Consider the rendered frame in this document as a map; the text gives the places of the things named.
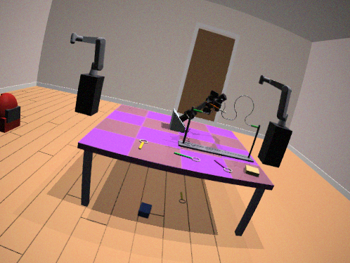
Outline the pale yellow square block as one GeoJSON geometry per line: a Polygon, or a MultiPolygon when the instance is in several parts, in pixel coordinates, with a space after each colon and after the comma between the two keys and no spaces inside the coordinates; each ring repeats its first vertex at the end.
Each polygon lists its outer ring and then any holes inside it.
{"type": "Polygon", "coordinates": [[[255,177],[259,177],[259,169],[258,168],[254,168],[251,166],[245,166],[245,173],[249,174],[249,175],[253,175],[255,177]]]}

